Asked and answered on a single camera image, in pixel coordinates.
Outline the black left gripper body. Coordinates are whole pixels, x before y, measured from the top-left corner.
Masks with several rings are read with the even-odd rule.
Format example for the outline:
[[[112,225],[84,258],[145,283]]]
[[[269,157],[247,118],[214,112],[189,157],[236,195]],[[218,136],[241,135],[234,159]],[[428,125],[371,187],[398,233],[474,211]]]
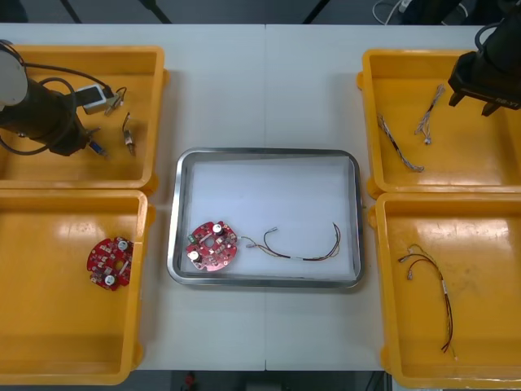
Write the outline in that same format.
[[[85,127],[79,120],[75,120],[65,133],[59,137],[59,141],[49,147],[49,150],[54,154],[70,156],[84,149],[88,142],[89,136]]]

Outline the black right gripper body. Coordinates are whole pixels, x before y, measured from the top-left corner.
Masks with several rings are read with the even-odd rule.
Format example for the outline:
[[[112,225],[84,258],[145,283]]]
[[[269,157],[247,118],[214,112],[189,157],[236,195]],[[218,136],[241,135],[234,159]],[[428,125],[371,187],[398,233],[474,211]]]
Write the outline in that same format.
[[[453,92],[492,102],[500,108],[520,109],[520,57],[500,55],[490,58],[485,51],[461,55],[449,78]]]

